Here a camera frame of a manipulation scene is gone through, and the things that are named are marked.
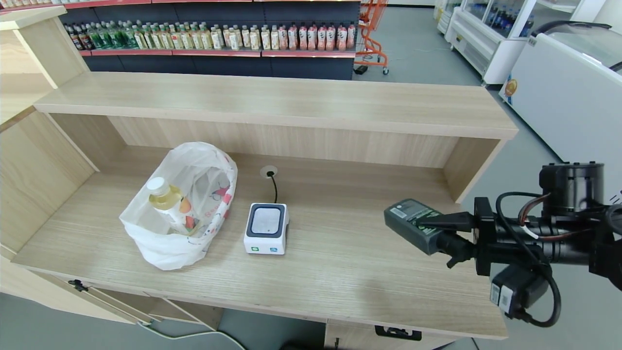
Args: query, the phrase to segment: refrigerator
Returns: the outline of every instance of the refrigerator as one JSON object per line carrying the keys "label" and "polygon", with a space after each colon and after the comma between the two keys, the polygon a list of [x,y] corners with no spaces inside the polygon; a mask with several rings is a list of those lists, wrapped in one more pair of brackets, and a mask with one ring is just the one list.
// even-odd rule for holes
{"label": "refrigerator", "polygon": [[622,34],[607,24],[546,24],[499,94],[563,161],[604,163],[605,201],[622,203]]}
{"label": "refrigerator", "polygon": [[464,0],[445,40],[481,74],[503,84],[534,28],[552,21],[593,22],[605,0]]}

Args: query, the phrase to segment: power cord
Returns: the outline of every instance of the power cord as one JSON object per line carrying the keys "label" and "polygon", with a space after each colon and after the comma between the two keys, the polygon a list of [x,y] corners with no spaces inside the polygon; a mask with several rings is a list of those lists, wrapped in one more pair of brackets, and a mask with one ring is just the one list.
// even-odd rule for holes
{"label": "power cord", "polygon": [[545,268],[545,266],[548,266],[548,264],[543,265],[542,262],[538,258],[536,258],[533,252],[529,250],[529,248],[525,244],[525,241],[523,241],[523,239],[518,236],[518,234],[514,231],[514,229],[512,229],[508,220],[503,215],[503,211],[501,210],[501,201],[505,197],[510,197],[510,196],[523,196],[523,197],[538,198],[541,195],[537,193],[530,193],[530,192],[505,192],[505,193],[502,193],[499,197],[497,197],[497,200],[494,206],[495,206],[495,209],[497,210],[497,216],[499,217],[499,221],[501,221],[501,225],[503,226],[503,228],[506,230],[507,233],[509,233],[512,236],[512,238],[516,241],[516,243],[519,246],[521,246],[521,248],[525,250],[525,252],[527,252],[529,257],[533,261],[534,265],[538,267],[539,272],[544,277],[544,279],[547,281],[547,283],[550,285],[550,289],[553,292],[553,312],[548,320],[538,321],[534,319],[529,313],[527,313],[527,311],[524,311],[524,310],[522,311],[521,319],[525,322],[533,324],[534,326],[548,328],[548,327],[553,326],[555,323],[557,323],[557,320],[559,319],[559,315],[562,312],[562,297],[561,297],[561,294],[559,293],[559,288],[557,287],[557,283],[553,279],[553,276]]}
{"label": "power cord", "polygon": [[191,337],[195,337],[195,336],[204,336],[204,335],[208,335],[208,334],[222,334],[224,337],[226,337],[229,340],[231,340],[232,342],[234,342],[235,345],[237,345],[240,349],[246,350],[246,348],[242,344],[240,344],[237,340],[233,339],[233,337],[231,337],[229,334],[226,334],[226,333],[221,332],[221,331],[217,331],[217,330],[213,329],[212,327],[209,327],[206,324],[204,324],[204,325],[208,329],[210,329],[210,331],[199,332],[199,333],[192,333],[192,334],[185,334],[183,336],[169,336],[168,334],[164,334],[164,333],[162,333],[162,332],[160,332],[160,331],[158,331],[156,329],[153,329],[153,328],[149,327],[152,324],[152,322],[150,322],[148,324],[143,324],[142,322],[139,321],[139,322],[137,322],[137,324],[140,327],[142,327],[142,328],[144,328],[144,329],[146,329],[146,330],[148,330],[148,331],[150,331],[152,333],[155,333],[155,334],[157,334],[157,335],[159,335],[159,336],[161,336],[163,338],[171,339],[171,340],[179,340],[179,339],[191,338]]}
{"label": "power cord", "polygon": [[276,187],[276,181],[274,180],[274,171],[268,171],[266,175],[272,179],[274,185],[274,203],[277,203],[279,199],[279,189]]}

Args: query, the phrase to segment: black cable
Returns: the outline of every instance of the black cable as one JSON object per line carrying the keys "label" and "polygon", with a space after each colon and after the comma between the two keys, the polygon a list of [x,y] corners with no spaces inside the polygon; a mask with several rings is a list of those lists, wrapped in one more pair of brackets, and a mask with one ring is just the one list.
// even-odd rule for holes
{"label": "black cable", "polygon": [[276,181],[274,180],[274,173],[272,171],[268,171],[266,174],[272,179],[272,183],[274,185],[274,203],[276,203],[279,199],[279,190],[276,188]]}
{"label": "black cable", "polygon": [[540,270],[540,273],[542,274],[544,279],[547,281],[547,283],[550,285],[550,289],[553,292],[553,312],[551,313],[551,316],[548,320],[538,321],[534,319],[533,317],[531,317],[531,315],[527,313],[526,311],[523,311],[524,313],[523,320],[527,321],[528,323],[533,324],[534,326],[538,326],[542,328],[551,327],[555,323],[557,323],[557,320],[559,319],[559,315],[562,312],[562,297],[559,293],[559,288],[557,287],[557,283],[553,279],[553,276],[547,270],[545,270],[540,260],[536,258],[533,252],[525,244],[525,241],[523,241],[523,239],[520,238],[518,234],[512,229],[512,227],[508,223],[508,220],[503,215],[503,211],[501,210],[501,201],[505,197],[509,197],[509,196],[540,197],[541,195],[537,193],[530,193],[530,192],[505,192],[505,193],[502,193],[499,197],[497,197],[497,200],[494,206],[495,206],[495,209],[497,210],[497,216],[499,217],[499,221],[501,222],[501,225],[503,226],[503,228],[506,230],[507,233],[509,233],[512,236],[512,238],[516,241],[516,243],[520,245],[521,248],[523,248],[527,252],[527,254],[531,257],[531,259],[534,261],[534,264],[538,267],[538,269]]}
{"label": "black cable", "polygon": [[477,350],[480,350],[480,347],[477,345],[477,343],[475,342],[475,338],[471,337],[471,340],[473,341],[473,345],[475,345],[475,348]]}

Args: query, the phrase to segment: bottle cap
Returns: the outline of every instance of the bottle cap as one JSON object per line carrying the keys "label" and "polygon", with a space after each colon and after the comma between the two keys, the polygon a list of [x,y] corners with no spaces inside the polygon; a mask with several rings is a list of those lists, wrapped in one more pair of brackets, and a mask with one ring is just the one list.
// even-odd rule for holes
{"label": "bottle cap", "polygon": [[154,177],[147,181],[147,189],[154,196],[163,196],[170,191],[170,185],[163,177]]}

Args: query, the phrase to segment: white plastic bag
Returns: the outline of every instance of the white plastic bag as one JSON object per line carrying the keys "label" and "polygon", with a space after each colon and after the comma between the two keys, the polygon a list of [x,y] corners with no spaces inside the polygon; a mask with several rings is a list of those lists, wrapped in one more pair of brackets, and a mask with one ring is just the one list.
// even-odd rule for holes
{"label": "white plastic bag", "polygon": [[162,270],[175,270],[192,265],[207,253],[229,214],[238,167],[213,145],[188,142],[170,150],[149,179],[157,176],[179,187],[188,197],[192,210],[202,220],[202,228],[191,237],[167,234],[170,225],[149,203],[146,185],[119,219],[145,260]]}

